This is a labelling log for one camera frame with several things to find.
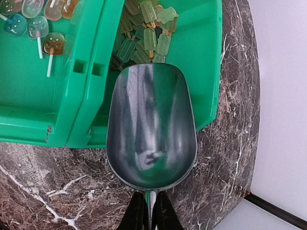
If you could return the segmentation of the metal scoop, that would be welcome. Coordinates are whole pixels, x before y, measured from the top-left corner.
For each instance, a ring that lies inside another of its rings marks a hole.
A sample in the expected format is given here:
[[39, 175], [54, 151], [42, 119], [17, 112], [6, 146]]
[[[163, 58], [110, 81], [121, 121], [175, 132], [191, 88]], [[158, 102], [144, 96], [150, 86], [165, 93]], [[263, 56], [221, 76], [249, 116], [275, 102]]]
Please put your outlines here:
[[157, 194], [191, 172], [197, 138], [188, 85], [166, 63], [129, 66], [112, 94], [106, 156], [114, 174], [145, 195], [145, 229], [153, 228]]

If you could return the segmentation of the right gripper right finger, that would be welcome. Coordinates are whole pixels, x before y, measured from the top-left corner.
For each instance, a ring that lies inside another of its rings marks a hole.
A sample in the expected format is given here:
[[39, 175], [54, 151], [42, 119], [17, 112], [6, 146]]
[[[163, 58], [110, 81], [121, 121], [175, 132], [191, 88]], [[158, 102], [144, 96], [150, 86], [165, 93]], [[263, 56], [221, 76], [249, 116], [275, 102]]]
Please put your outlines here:
[[153, 207], [154, 230], [183, 230], [177, 214], [165, 191], [159, 192]]

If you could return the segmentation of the green bin mixed candies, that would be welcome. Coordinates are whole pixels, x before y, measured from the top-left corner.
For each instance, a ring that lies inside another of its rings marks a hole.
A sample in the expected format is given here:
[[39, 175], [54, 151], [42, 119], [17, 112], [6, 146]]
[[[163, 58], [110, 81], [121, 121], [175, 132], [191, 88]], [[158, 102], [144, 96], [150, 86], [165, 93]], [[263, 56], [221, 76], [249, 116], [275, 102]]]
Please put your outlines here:
[[61, 56], [39, 58], [37, 42], [0, 33], [0, 139], [65, 146], [83, 100], [102, 0], [82, 0], [70, 20], [49, 22]]

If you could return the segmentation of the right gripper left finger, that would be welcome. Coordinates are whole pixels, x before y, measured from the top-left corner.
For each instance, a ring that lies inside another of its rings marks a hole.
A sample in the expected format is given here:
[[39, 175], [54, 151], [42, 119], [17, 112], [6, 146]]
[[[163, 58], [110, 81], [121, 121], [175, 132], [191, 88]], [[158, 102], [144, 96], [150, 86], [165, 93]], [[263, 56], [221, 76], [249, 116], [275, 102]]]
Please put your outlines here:
[[123, 230], [142, 230], [144, 227], [145, 198], [142, 192], [135, 192], [122, 218]]

